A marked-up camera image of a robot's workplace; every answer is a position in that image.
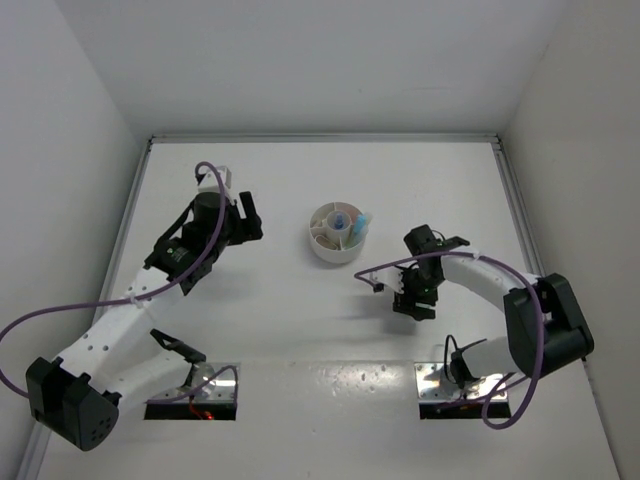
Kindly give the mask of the yellow highlighter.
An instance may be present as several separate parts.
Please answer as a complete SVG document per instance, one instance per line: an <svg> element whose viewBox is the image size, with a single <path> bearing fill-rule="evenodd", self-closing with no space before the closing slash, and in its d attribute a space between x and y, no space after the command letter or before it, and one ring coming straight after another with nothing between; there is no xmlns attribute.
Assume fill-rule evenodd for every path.
<svg viewBox="0 0 640 480"><path fill-rule="evenodd" d="M350 249L355 243L355 238L356 238L356 234L351 232L344 242L343 249L344 250Z"/></svg>

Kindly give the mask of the brown white eraser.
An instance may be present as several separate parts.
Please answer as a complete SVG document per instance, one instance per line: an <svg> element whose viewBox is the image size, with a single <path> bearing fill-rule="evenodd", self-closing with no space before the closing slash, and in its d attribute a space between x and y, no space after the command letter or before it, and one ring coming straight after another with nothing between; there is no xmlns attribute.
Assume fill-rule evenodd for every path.
<svg viewBox="0 0 640 480"><path fill-rule="evenodd" d="M327 238L324 235L318 235L315 238L315 241L322 246L323 248L329 249L329 250L339 250L340 247L338 244L332 242L329 238Z"/></svg>

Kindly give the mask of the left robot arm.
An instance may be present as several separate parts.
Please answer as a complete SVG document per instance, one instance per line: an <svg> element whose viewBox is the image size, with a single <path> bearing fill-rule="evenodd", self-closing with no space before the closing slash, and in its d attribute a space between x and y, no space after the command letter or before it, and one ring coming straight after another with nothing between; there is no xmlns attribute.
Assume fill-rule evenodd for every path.
<svg viewBox="0 0 640 480"><path fill-rule="evenodd" d="M262 236L250 192L237 200L198 193L158 238L122 304L107 310L53 360L39 357L28 367L33 418L90 451L120 415L184 385L206 357L158 330L157 323L211 272L226 247Z"/></svg>

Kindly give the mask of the clear blue glue bottle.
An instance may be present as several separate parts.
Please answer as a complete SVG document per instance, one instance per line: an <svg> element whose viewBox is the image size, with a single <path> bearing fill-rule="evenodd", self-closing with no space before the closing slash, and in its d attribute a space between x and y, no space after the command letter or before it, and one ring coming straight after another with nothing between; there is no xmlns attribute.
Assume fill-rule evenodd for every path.
<svg viewBox="0 0 640 480"><path fill-rule="evenodd" d="M346 222L345 222L344 214L341 212L337 212L334 217L332 228L334 230L340 231L340 230L343 230L345 226L346 226Z"/></svg>

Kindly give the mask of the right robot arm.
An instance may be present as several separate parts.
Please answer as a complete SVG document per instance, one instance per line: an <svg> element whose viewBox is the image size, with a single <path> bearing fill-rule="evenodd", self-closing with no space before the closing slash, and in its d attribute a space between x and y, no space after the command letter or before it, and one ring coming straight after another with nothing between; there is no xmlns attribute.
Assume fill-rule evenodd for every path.
<svg viewBox="0 0 640 480"><path fill-rule="evenodd" d="M531 378L538 356L543 378L593 352L592 333L565 277L512 273L480 259L469 241L439 238L428 225L412 229L404 242L413 259L385 276L394 291L395 312L416 321L433 319L438 287L448 281L482 297L505 316L505 336L457 347L450 355L447 374L459 388L494 373Z"/></svg>

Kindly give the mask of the blue highlighter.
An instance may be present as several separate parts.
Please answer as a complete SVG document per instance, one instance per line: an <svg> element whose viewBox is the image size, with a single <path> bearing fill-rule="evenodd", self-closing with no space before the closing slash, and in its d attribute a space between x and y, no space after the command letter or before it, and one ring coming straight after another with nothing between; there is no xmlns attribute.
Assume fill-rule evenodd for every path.
<svg viewBox="0 0 640 480"><path fill-rule="evenodd" d="M352 228L351 244L356 246L364 241L368 234L369 224L373 219L370 213L364 213L357 216Z"/></svg>

